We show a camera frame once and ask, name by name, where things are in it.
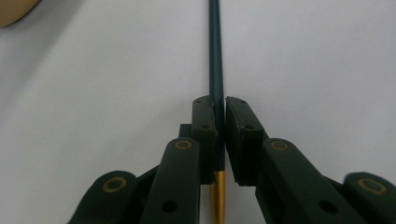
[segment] pencil tip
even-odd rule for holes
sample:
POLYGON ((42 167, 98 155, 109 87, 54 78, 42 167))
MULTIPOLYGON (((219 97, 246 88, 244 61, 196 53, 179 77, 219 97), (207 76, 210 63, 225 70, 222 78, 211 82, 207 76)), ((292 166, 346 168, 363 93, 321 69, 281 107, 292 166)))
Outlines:
POLYGON ((225 215, 225 172, 215 172, 216 184, 210 186, 213 217, 216 224, 224 224, 225 215))

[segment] pencil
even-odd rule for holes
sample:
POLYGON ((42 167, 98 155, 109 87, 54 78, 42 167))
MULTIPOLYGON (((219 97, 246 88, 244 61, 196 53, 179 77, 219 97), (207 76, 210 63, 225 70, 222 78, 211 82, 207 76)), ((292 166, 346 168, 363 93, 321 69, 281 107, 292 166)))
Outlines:
POLYGON ((214 101, 216 130, 219 134, 216 145, 215 184, 211 185, 211 202, 216 224, 224 223, 225 174, 224 174, 224 93, 221 59, 221 34, 219 0, 209 0, 209 95, 214 101))

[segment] metal ring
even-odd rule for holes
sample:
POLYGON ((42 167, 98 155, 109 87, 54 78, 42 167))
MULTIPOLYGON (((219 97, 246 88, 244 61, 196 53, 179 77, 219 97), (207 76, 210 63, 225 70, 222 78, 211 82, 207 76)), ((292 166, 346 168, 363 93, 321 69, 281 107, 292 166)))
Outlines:
POLYGON ((113 178, 108 179, 105 184, 103 185, 103 190, 107 193, 114 193, 117 191, 122 190, 126 186, 126 179, 122 176, 116 176, 113 178))
POLYGON ((384 195, 388 192, 387 188, 383 184, 373 179, 361 178, 358 180, 358 184, 359 186, 361 186, 361 188, 369 192, 372 192, 373 194, 384 195))
POLYGON ((177 149, 189 149, 192 146, 192 143, 187 140, 181 140, 175 143, 175 147, 177 149))
POLYGON ((286 144, 284 142, 281 142, 281 141, 272 142, 271 143, 271 147, 276 149, 276 150, 279 150, 279 151, 284 151, 284 150, 289 148, 288 144, 286 144))

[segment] circular hole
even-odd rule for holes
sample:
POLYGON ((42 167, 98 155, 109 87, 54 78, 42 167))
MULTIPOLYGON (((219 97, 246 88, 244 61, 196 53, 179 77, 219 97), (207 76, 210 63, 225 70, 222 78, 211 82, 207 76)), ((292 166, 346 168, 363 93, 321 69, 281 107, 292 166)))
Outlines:
POLYGON ((103 185, 103 190, 107 193, 114 193, 122 190, 126 186, 126 179, 122 176, 116 176, 108 179, 103 185))
POLYGON ((284 151, 289 148, 288 145, 286 145, 286 143, 283 143, 281 141, 272 142, 271 147, 279 151, 284 151))
POLYGON ((358 184, 361 188, 372 192, 373 194, 384 195, 388 192, 387 188, 383 184, 373 179, 361 178, 358 180, 358 184))
POLYGON ((192 146, 191 142, 186 140, 181 140, 175 143, 177 149, 189 149, 192 146))
POLYGON ((338 212, 337 207, 334 204, 327 202, 327 201, 320 201, 319 206, 325 212, 330 213, 330 214, 336 214, 338 212))
POLYGON ((165 213, 172 213, 177 210, 177 203, 174 201, 166 201, 163 203, 163 211, 165 213))
POLYGON ((107 186, 108 186, 110 189, 119 188, 121 185, 122 185, 122 181, 119 180, 119 179, 114 179, 114 180, 112 180, 112 181, 110 181, 110 182, 107 183, 107 186))
POLYGON ((254 126, 251 125, 251 124, 248 124, 248 125, 245 126, 245 128, 247 128, 248 130, 253 130, 254 126))

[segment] white background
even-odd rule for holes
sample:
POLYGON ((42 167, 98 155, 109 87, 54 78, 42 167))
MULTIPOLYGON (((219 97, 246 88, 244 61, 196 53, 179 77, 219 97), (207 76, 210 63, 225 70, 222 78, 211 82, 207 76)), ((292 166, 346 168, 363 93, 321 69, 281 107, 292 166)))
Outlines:
MULTIPOLYGON (((324 175, 396 183, 396 3, 220 6, 225 95, 324 175)), ((100 175, 157 165, 207 94, 208 1, 42 1, 0 29, 0 223, 66 223, 100 175)), ((226 223, 263 223, 228 170, 226 223)))

